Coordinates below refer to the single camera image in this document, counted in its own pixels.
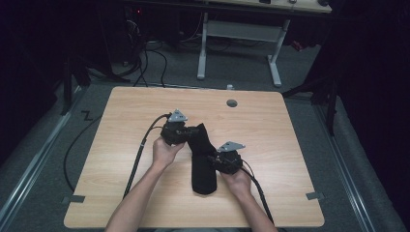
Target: metal desk leg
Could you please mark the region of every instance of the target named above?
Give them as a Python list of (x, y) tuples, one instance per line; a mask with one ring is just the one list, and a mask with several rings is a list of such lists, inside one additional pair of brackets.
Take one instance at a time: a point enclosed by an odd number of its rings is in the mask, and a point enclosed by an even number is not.
[(205, 78), (207, 33), (208, 33), (208, 13), (204, 13), (204, 22), (202, 26), (202, 46), (201, 46), (201, 53), (199, 54), (198, 75), (196, 76), (196, 78), (200, 80)]
[(287, 19), (283, 23), (278, 36), (277, 47), (273, 55), (268, 56), (269, 67), (271, 68), (272, 79), (274, 80), (274, 85), (277, 87), (281, 86), (280, 76), (278, 73), (277, 59), (280, 52), (280, 48), (283, 44), (284, 37), (286, 36), (287, 28), (289, 27), (290, 20)]

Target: gray carpet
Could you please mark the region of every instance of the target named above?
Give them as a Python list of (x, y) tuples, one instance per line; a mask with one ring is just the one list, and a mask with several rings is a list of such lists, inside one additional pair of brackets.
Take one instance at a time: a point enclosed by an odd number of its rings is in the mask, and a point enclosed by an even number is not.
[[(149, 48), (158, 45), (158, 43), (151, 43)], [(252, 49), (260, 53), (269, 53), (269, 47), (264, 43)], [(224, 49), (224, 46), (210, 44), (210, 48)], [(239, 90), (284, 92), (304, 81), (319, 49), (320, 47), (315, 47), (298, 52), (292, 47), (282, 48), (278, 58), (278, 69), (283, 82), (280, 89), (273, 87), (265, 56), (251, 54), (251, 52), (241, 54), (240, 51), (245, 50), (242, 45), (231, 45), (225, 51), (210, 51), (207, 76), (202, 81), (196, 80), (198, 48), (181, 46), (179, 49), (174, 49), (164, 45), (158, 51), (167, 58), (164, 76), (166, 84), (217, 89), (224, 89), (227, 84), (232, 84)], [(150, 83), (160, 83), (164, 60), (154, 52), (148, 52), (148, 56), (149, 65), (144, 75), (145, 80)], [(114, 66), (116, 72), (123, 69), (121, 66)], [(129, 79), (136, 80), (138, 76), (139, 72), (136, 72), (130, 75)], [(68, 205), (62, 204), (61, 201), (65, 196), (69, 196), (71, 191), (64, 179), (63, 161), (75, 137), (90, 124), (89, 121), (84, 121), (85, 114), (82, 111), (90, 111), (90, 118), (95, 119), (100, 116), (110, 90), (116, 85), (119, 84), (107, 79), (93, 78), (92, 85), (71, 112), (70, 120), (55, 141), (43, 171), (15, 215), (8, 231), (96, 231), (71, 230), (64, 226), (63, 220)], [(59, 95), (59, 102), (21, 141), (11, 158), (0, 169), (2, 206), (61, 117), (59, 116), (62, 109), (61, 90), (57, 95)], [(322, 122), (318, 120), (307, 96), (308, 94), (300, 95), (299, 98), (287, 99), (285, 102), (313, 185), (316, 191), (323, 192), (325, 195), (325, 198), (319, 202), (326, 222), (319, 228), (286, 229), (287, 231), (362, 231), (337, 172), (327, 133), (322, 129)], [(97, 127), (98, 123), (83, 133), (69, 153), (68, 174), (74, 186)], [(406, 231), (366, 160), (366, 154), (351, 128), (340, 101), (337, 103), (335, 132), (337, 144), (366, 203), (376, 231)]]

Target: person's right hand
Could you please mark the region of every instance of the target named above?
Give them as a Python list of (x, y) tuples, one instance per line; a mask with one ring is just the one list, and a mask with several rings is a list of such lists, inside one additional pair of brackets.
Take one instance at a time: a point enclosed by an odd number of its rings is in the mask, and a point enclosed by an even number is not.
[(220, 173), (223, 180), (229, 187), (229, 190), (234, 194), (237, 198), (242, 198), (245, 196), (250, 196), (250, 176), (245, 173), (242, 169), (237, 171), (235, 174), (225, 174)]

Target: person's left hand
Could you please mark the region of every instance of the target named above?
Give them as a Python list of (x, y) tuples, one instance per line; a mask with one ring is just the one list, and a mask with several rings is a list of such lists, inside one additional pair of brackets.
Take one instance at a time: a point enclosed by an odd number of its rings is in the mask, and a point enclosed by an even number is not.
[(184, 145), (185, 143), (180, 143), (175, 146), (169, 146), (162, 137), (157, 138), (153, 145), (153, 165), (166, 168), (175, 160), (177, 153)]

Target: hand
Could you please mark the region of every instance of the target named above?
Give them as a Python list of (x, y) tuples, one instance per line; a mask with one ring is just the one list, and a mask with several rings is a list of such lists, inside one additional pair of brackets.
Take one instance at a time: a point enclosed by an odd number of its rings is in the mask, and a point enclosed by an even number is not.
[(175, 160), (175, 156), (184, 147), (185, 143), (169, 146), (162, 137), (157, 138), (153, 145), (153, 165), (166, 168)]
[(250, 176), (245, 173), (242, 169), (237, 171), (235, 174), (225, 174), (220, 173), (223, 180), (229, 187), (229, 190), (237, 198), (251, 196), (250, 193)]

